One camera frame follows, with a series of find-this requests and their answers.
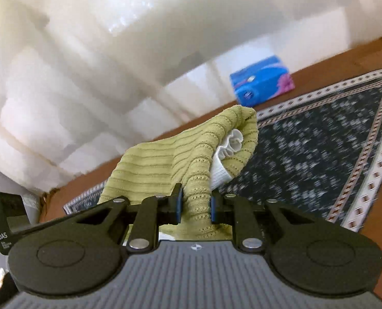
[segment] blue tissue box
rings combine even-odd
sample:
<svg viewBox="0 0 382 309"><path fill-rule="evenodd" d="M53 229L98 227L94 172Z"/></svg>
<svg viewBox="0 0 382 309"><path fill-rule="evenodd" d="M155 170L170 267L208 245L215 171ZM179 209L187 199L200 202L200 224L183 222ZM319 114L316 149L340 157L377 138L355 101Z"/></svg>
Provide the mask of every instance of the blue tissue box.
<svg viewBox="0 0 382 309"><path fill-rule="evenodd" d="M272 56L230 75L238 102L253 107L295 88L287 67Z"/></svg>

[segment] wooden floor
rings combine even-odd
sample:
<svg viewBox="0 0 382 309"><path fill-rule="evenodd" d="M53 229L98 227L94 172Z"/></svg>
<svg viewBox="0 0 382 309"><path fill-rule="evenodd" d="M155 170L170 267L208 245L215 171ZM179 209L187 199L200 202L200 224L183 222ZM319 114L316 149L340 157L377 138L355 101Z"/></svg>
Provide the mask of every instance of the wooden floor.
<svg viewBox="0 0 382 309"><path fill-rule="evenodd" d="M279 96L278 98L272 99L267 103L256 107L256 109L266 108L332 83L349 79L380 68L382 68L382 38L293 73L292 77L296 85L295 90L288 94ZM234 104L235 102L229 103L228 105L210 112L197 120L189 122L178 129L166 133L157 139L176 135L182 130L196 126ZM119 158L114 159L102 165L97 170L76 178L67 186L61 188L60 191L49 197L46 204L48 207L44 207L40 220L44 222L64 216L65 213L62 206L85 190L107 179L118 161ZM378 194L378 200L374 203L374 206L369 212L361 233L373 239L382 249L382 186ZM382 275L375 292L382 298Z"/></svg>

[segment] patterned rug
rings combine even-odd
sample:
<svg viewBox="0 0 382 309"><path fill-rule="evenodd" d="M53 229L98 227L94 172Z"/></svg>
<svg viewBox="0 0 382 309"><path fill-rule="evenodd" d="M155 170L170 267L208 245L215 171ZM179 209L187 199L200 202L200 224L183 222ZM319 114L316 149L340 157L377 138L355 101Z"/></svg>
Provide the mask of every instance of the patterned rug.
<svg viewBox="0 0 382 309"><path fill-rule="evenodd" d="M382 70L257 113L258 146L223 186L258 204L278 199L358 231L382 182ZM104 182L64 206L96 205Z"/></svg>

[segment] green knitted fabric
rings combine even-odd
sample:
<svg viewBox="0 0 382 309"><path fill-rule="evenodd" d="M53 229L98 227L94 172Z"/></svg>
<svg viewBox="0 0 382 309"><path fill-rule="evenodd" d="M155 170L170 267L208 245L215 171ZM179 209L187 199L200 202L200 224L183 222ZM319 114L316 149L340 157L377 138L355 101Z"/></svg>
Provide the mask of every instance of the green knitted fabric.
<svg viewBox="0 0 382 309"><path fill-rule="evenodd" d="M212 157L232 129L243 134L242 148L223 159L222 164L232 177L237 176L252 156L258 139L255 110L240 105L176 136L128 149L108 179L99 203L124 195L131 204L139 204L157 193L169 195L181 182L181 224L164 225L160 231L181 240L230 238L229 226L211 224L209 200Z"/></svg>

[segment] ribbed gray surface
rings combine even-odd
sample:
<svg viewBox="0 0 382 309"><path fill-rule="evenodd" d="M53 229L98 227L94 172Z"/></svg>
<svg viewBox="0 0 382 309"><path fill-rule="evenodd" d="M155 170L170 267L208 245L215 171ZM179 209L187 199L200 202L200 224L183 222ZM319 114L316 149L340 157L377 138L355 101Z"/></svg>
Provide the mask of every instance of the ribbed gray surface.
<svg viewBox="0 0 382 309"><path fill-rule="evenodd" d="M263 257L236 251L231 242L163 241L130 257L121 273L89 295L42 299L19 294L5 309L382 309L371 293L319 299L297 292L270 271Z"/></svg>

